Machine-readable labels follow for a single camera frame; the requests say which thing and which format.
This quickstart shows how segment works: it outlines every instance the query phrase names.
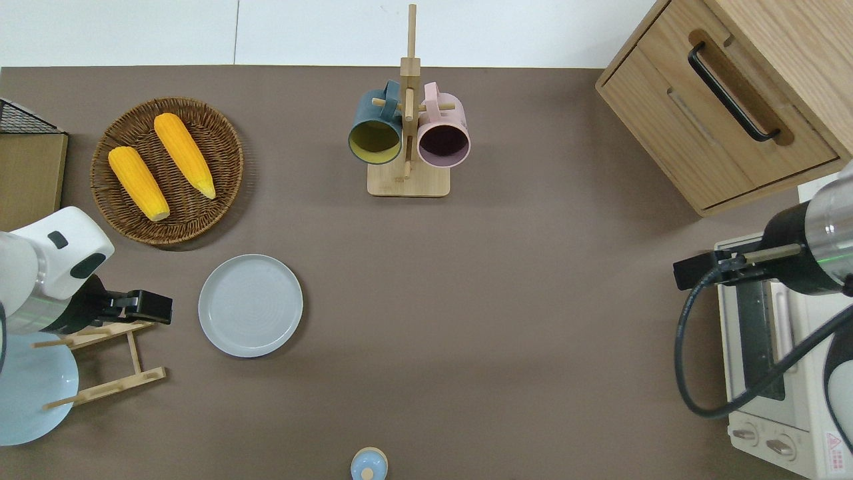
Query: oven door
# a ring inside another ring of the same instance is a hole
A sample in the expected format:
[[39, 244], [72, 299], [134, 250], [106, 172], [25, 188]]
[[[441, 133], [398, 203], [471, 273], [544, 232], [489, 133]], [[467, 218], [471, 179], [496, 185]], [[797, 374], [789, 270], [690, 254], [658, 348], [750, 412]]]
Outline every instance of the oven door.
[[[731, 400], [757, 383], [802, 340], [802, 329], [797, 327], [797, 316], [803, 310], [799, 305], [802, 296], [776, 280], [720, 285], [718, 293], [726, 391]], [[802, 363], [801, 360], [740, 411], [809, 430]]]

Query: wooden drawer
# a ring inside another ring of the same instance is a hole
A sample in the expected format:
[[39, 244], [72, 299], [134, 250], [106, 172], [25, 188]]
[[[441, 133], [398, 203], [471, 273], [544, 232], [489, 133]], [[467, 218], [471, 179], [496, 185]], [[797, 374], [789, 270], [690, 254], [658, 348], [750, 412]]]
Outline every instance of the wooden drawer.
[[[802, 99], [791, 98], [749, 38], [705, 3], [659, 2], [644, 23], [597, 88], [698, 213], [843, 166], [825, 132], [803, 115], [811, 110]], [[692, 52], [694, 64], [688, 61]], [[714, 83], [731, 100], [728, 107], [712, 92]], [[738, 111], [742, 120], [733, 114]], [[754, 138], [776, 131], [771, 139]]]

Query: ceramic plate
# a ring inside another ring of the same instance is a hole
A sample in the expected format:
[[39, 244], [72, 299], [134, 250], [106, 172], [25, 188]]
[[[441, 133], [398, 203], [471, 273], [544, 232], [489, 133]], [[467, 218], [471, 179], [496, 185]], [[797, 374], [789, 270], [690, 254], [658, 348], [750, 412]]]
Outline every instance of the ceramic plate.
[[0, 445], [20, 445], [46, 435], [68, 415], [71, 403], [42, 410], [42, 405], [77, 394], [77, 362], [65, 345], [32, 348], [56, 340], [49, 333], [9, 335], [0, 373]]
[[302, 317], [302, 289], [293, 272], [266, 255], [240, 255], [218, 266], [199, 296], [201, 329], [217, 348], [258, 357], [290, 338]]

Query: warning label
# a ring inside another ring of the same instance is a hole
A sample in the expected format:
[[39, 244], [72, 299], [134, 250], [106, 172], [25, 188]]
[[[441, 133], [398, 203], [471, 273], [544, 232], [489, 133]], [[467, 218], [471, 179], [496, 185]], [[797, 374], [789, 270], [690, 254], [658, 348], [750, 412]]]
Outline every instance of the warning label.
[[827, 469], [829, 473], [844, 473], [844, 443], [837, 431], [826, 432]]

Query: wooden cabinet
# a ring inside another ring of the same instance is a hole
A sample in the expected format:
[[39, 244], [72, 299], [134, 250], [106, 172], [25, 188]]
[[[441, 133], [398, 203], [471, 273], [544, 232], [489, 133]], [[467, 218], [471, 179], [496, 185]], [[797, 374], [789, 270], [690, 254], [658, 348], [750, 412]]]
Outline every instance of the wooden cabinet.
[[853, 1], [659, 0], [596, 88], [714, 214], [850, 160], [851, 34]]

